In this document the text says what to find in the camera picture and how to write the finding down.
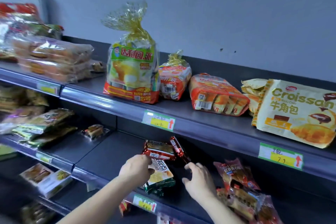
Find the wall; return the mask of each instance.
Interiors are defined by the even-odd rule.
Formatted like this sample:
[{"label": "wall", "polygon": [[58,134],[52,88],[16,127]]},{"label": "wall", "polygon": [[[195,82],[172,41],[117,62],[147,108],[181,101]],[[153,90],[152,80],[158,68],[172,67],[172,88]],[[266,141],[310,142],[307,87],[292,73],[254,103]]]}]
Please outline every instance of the wall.
[{"label": "wall", "polygon": [[[51,20],[65,35],[111,43],[122,32],[100,19],[126,1],[136,0],[49,0]],[[336,0],[146,1],[143,27],[164,52],[336,82]]]}]

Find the hand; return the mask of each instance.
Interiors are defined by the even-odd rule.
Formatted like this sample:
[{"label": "hand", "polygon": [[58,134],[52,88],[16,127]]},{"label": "hand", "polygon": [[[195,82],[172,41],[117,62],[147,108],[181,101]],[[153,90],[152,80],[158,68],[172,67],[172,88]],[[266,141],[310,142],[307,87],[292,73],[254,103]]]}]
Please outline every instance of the hand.
[{"label": "hand", "polygon": [[148,168],[152,159],[146,155],[135,155],[121,167],[119,177],[132,182],[134,187],[144,185],[154,173],[154,169]]},{"label": "hand", "polygon": [[192,171],[191,181],[187,178],[182,178],[182,182],[189,195],[200,205],[211,198],[216,198],[216,187],[212,177],[206,167],[200,163],[192,163],[185,165],[186,170]]}]

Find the forearm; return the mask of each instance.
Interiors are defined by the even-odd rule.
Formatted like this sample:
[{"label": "forearm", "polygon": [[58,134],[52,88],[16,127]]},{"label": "forearm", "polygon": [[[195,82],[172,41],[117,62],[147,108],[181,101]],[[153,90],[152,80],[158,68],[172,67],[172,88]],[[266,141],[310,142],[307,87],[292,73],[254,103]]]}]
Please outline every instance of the forearm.
[{"label": "forearm", "polygon": [[105,224],[120,202],[132,191],[129,180],[116,177],[57,224]]},{"label": "forearm", "polygon": [[243,221],[217,197],[204,200],[200,205],[215,224],[243,224]]}]

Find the black shelf surface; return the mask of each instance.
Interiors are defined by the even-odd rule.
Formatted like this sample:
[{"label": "black shelf surface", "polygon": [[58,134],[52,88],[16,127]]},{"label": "black shelf surface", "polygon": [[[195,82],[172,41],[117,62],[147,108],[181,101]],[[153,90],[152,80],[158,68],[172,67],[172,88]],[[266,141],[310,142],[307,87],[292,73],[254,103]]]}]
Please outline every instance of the black shelf surface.
[{"label": "black shelf surface", "polygon": [[260,143],[270,144],[303,154],[303,171],[336,181],[336,146],[319,149],[294,140],[262,132],[251,126],[247,115],[231,117],[195,111],[184,94],[181,101],[161,99],[148,105],[103,94],[105,78],[95,78],[75,85],[66,85],[61,99],[98,109],[129,120],[141,122],[146,111],[176,119],[174,133],[223,148],[257,157]]},{"label": "black shelf surface", "polygon": [[[7,179],[4,181],[4,184],[6,184],[5,182],[9,182],[12,188],[20,189],[21,193],[28,195],[32,199],[63,216],[70,213],[73,209],[78,207],[97,192],[97,190],[87,192],[86,185],[84,183],[73,180],[70,184],[68,184],[65,188],[63,188],[59,193],[50,199],[39,196],[35,189],[33,189],[30,185],[23,183],[22,179],[19,177],[20,173],[32,167],[36,163],[37,161],[35,159],[22,155],[1,161],[0,182],[2,182],[1,179]],[[121,217],[121,214],[117,210],[108,223],[156,223],[156,216],[137,207],[133,207],[130,215],[124,218]]]},{"label": "black shelf surface", "polygon": [[[62,84],[60,82],[52,81],[44,76],[25,73],[20,69],[19,65],[15,63],[0,61],[0,80],[32,90],[37,90],[52,96],[59,97],[61,93]],[[50,86],[55,90],[54,93],[41,90],[39,87],[40,84]]]},{"label": "black shelf surface", "polygon": [[[128,158],[141,153],[142,149],[143,141],[140,138],[114,132],[76,164],[73,175],[80,174],[82,180],[87,179],[95,182],[97,187],[103,187],[118,175]],[[176,186],[166,190],[163,198],[137,189],[127,200],[132,201],[134,195],[140,194],[157,203],[156,213],[164,213],[183,223],[212,223],[208,214],[189,196],[181,182],[182,177],[190,179],[191,174],[183,167],[176,167],[174,162],[168,162],[168,165],[176,179]],[[217,173],[212,175],[215,184],[222,186],[221,177]],[[332,220],[336,220],[336,203],[333,201],[285,186],[274,188],[274,191],[276,193],[272,198],[275,208],[286,224],[315,224],[316,220],[333,223]]]},{"label": "black shelf surface", "polygon": [[96,147],[102,140],[90,141],[78,131],[57,140],[55,144],[42,149],[33,149],[25,144],[18,143],[22,139],[15,135],[0,135],[0,143],[42,162],[45,162],[68,173],[81,158]]}]

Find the price tag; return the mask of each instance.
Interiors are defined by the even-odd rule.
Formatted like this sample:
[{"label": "price tag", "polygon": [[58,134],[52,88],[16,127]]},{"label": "price tag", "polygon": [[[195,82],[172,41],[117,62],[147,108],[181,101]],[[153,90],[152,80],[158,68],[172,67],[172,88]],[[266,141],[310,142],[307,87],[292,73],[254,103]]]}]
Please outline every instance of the price tag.
[{"label": "price tag", "polygon": [[49,163],[49,164],[51,163],[52,158],[49,157],[49,156],[47,156],[47,155],[45,155],[45,154],[43,154],[43,153],[37,152],[37,153],[35,154],[35,156],[36,156],[36,158],[39,159],[40,161],[43,161],[43,162],[46,162],[46,163]]},{"label": "price tag", "polygon": [[149,200],[148,198],[141,197],[140,195],[134,196],[133,205],[137,205],[142,209],[155,213],[156,203],[154,201]]},{"label": "price tag", "polygon": [[48,93],[48,94],[52,94],[52,95],[55,95],[57,96],[58,95],[58,86],[55,86],[51,83],[47,83],[47,82],[38,82],[36,83],[36,88],[40,91],[43,91],[45,93]]},{"label": "price tag", "polygon": [[145,111],[142,118],[142,123],[157,128],[162,128],[168,131],[173,131],[175,125],[175,119],[163,114]]},{"label": "price tag", "polygon": [[258,158],[302,171],[303,155],[294,151],[260,143]]}]

